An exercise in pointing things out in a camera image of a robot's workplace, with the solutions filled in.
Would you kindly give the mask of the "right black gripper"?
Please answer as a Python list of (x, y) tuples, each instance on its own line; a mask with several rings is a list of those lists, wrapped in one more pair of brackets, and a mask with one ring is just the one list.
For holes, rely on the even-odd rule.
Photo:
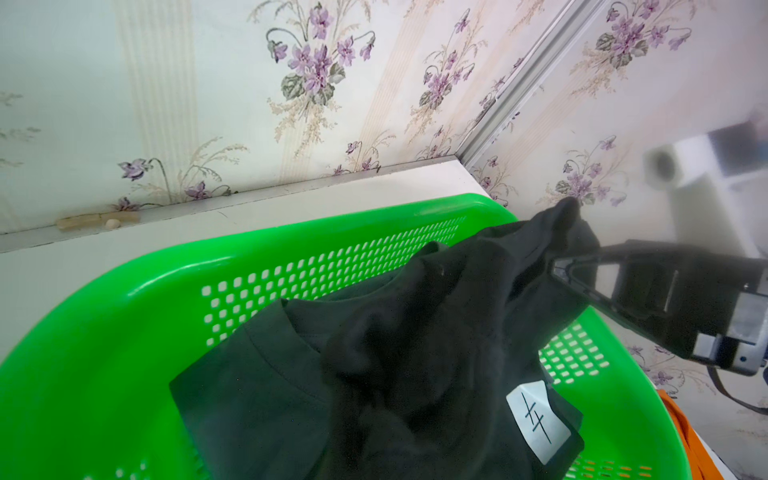
[(554, 257), (549, 274), (675, 355), (752, 376), (767, 350), (767, 261), (630, 240)]

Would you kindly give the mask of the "orange t-shirt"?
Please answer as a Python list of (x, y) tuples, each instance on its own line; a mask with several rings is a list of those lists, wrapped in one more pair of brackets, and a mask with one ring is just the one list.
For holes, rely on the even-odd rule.
[(664, 391), (657, 391), (664, 407), (672, 419), (682, 441), (693, 480), (724, 480), (714, 460), (707, 452), (702, 440), (690, 425), (683, 411)]

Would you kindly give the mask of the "black t-shirt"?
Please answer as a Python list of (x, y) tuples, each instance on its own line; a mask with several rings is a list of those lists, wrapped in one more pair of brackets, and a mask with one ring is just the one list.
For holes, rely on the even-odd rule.
[(597, 238), (565, 199), (278, 300), (170, 383), (215, 479), (561, 479), (582, 413), (539, 360), (586, 307), (547, 273)]

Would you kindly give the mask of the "green plastic basket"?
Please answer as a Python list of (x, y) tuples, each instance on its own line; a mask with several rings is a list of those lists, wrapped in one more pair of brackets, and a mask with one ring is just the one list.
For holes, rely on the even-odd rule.
[[(53, 309), (1, 366), (5, 479), (204, 479), (169, 382), (279, 298), (312, 300), (423, 245), (510, 223), (463, 194), (188, 243), (130, 261)], [(569, 479), (687, 479), (654, 385), (593, 311), (540, 362), (583, 414)]]

